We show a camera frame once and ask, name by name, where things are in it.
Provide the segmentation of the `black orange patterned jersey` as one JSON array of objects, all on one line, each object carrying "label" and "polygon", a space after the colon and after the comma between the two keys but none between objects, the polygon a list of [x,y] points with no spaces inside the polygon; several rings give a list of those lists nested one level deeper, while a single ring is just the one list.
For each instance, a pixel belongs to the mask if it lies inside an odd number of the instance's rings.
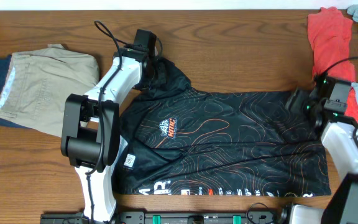
[{"label": "black orange patterned jersey", "polygon": [[326,152],[287,91],[208,93],[165,58],[168,81],[120,117],[113,175],[123,195],[315,197],[331,194]]}]

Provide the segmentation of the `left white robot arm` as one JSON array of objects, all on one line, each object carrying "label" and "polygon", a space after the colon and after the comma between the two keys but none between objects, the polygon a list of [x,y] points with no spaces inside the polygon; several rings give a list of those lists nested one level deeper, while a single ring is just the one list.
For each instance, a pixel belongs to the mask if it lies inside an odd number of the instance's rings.
[{"label": "left white robot arm", "polygon": [[61,151],[80,178],[88,223],[109,223],[116,210],[111,176],[123,141],[119,108],[133,88],[148,88],[157,79],[156,47],[127,45],[99,83],[65,102]]}]

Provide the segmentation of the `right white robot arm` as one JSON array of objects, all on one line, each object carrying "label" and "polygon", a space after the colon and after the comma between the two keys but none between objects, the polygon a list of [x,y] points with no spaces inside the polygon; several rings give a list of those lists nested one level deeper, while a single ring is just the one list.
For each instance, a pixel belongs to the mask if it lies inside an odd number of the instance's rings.
[{"label": "right white robot arm", "polygon": [[296,89],[285,107],[305,114],[329,151],[341,183],[326,208],[289,204],[278,223],[358,223],[358,123],[355,119],[323,108],[328,98],[314,91]]}]

